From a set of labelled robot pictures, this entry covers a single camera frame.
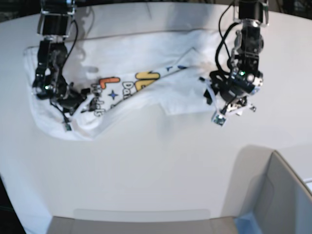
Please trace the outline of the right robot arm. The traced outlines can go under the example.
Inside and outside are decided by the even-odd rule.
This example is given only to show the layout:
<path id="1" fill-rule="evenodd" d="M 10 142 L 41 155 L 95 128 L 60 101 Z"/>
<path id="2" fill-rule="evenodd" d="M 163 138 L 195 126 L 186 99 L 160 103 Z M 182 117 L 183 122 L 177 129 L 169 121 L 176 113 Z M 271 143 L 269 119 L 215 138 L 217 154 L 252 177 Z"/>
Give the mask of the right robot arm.
<path id="1" fill-rule="evenodd" d="M 78 29 L 75 12 L 84 6 L 83 0 L 42 0 L 38 33 L 43 36 L 37 53 L 37 68 L 32 91 L 36 100 L 47 101 L 61 112 L 65 122 L 67 114 L 73 116 L 91 95 L 90 88 L 75 88 L 62 72 L 72 53 L 65 41 L 71 26 Z"/>

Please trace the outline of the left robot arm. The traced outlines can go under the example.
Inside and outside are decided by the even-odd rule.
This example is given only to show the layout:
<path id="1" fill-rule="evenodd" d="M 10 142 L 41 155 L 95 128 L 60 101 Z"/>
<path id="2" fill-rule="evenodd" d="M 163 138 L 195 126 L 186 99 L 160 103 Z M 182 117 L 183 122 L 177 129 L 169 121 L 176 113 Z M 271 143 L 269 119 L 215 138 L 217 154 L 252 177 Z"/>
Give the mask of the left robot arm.
<path id="1" fill-rule="evenodd" d="M 221 36 L 215 53 L 217 69 L 210 72 L 204 93 L 207 103 L 215 106 L 219 117 L 238 114 L 244 108 L 255 111 L 256 108 L 248 103 L 247 98 L 256 94 L 264 82 L 263 73 L 259 70 L 259 55 L 264 47 L 261 28 L 269 24 L 269 2 L 234 0 L 231 6 L 238 10 L 234 12 L 233 23 Z M 239 25 L 242 28 L 236 31 L 234 47 L 228 52 L 228 71 L 225 71 L 219 63 L 219 54 L 231 30 Z M 222 108 L 216 106 L 217 95 L 225 102 Z"/>

